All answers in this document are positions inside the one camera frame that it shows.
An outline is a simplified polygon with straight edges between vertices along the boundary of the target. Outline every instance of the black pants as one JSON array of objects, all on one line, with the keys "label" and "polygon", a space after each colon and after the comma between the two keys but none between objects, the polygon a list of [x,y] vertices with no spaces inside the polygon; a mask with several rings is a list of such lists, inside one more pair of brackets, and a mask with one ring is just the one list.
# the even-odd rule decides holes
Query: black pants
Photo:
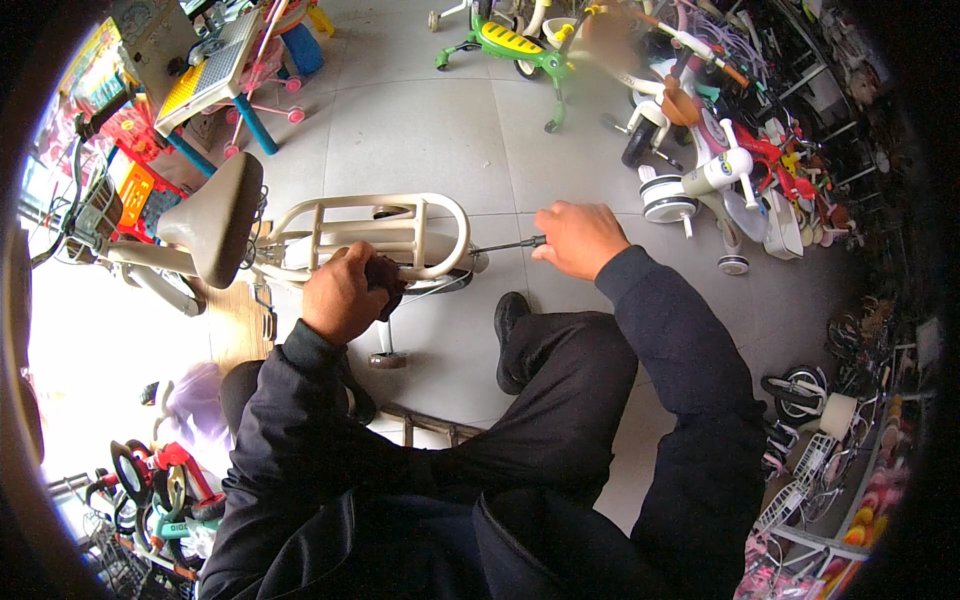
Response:
[{"label": "black pants", "polygon": [[[395,446],[397,457],[428,464],[438,488],[549,487],[592,505],[610,476],[613,436],[636,377],[636,356],[613,316],[523,317],[501,358],[524,388],[499,421],[449,450]],[[234,433],[262,363],[239,365],[224,379],[221,402]],[[378,464],[354,466],[366,471],[355,473],[356,480],[382,472],[385,458],[382,444],[372,444]]]}]

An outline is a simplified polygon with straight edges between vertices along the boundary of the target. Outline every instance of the teal tricycle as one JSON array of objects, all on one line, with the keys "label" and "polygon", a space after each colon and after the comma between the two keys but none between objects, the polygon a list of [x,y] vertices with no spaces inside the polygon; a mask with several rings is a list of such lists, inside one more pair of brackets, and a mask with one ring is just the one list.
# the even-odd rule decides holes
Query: teal tricycle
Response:
[{"label": "teal tricycle", "polygon": [[438,71],[445,71],[449,65],[450,55],[460,50],[476,50],[479,48],[485,54],[496,59],[512,60],[516,71],[525,79],[538,79],[543,73],[553,80],[553,88],[557,93],[557,101],[553,109],[553,118],[543,126],[547,133],[553,133],[560,128],[566,117],[564,93],[561,82],[573,72],[573,65],[566,60],[573,38],[577,30],[583,25],[588,16],[599,12],[599,7],[587,7],[577,18],[572,35],[566,36],[560,50],[548,52],[543,44],[533,36],[523,36],[515,33],[490,20],[492,10],[491,0],[478,0],[473,3],[472,17],[470,18],[470,32],[467,40],[457,46],[444,48],[437,55],[435,64]]}]

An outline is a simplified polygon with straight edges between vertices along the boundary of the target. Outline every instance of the person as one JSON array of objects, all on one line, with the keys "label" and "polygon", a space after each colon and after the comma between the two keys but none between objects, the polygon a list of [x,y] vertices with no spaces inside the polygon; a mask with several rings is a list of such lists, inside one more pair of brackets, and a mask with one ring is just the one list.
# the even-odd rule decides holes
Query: person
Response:
[{"label": "person", "polygon": [[[388,301],[358,242],[303,288],[303,314],[245,403],[227,511],[200,597],[730,598],[760,509],[763,403],[728,331],[602,204],[556,203],[534,258],[593,281],[597,312],[496,307],[488,431],[444,450],[398,446],[337,401],[347,343]],[[643,364],[676,415],[629,537],[591,506]]]}]

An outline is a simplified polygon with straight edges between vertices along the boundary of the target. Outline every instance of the plastic stool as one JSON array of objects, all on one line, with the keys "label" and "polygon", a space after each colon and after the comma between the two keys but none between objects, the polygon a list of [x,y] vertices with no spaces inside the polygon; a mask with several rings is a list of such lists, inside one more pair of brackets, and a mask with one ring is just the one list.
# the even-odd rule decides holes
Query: plastic stool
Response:
[{"label": "plastic stool", "polygon": [[283,43],[290,51],[290,57],[301,75],[310,75],[324,66],[324,56],[320,51],[320,44],[310,34],[306,25],[300,23],[288,32],[280,34]]}]

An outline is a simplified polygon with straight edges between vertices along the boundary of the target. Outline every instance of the toy table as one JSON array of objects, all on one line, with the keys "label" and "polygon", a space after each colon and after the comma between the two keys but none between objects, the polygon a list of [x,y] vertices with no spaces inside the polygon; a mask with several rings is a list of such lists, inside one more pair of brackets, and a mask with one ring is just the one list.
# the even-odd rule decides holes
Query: toy table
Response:
[{"label": "toy table", "polygon": [[225,45],[197,66],[191,66],[177,79],[173,89],[167,95],[154,123],[160,135],[183,152],[194,165],[210,177],[216,168],[200,155],[193,146],[174,132],[183,121],[227,98],[233,101],[244,120],[250,125],[253,137],[268,155],[276,154],[276,143],[270,137],[263,123],[247,102],[247,96],[240,87],[247,55],[263,29],[263,18],[259,11],[250,11],[237,17],[214,34]]}]

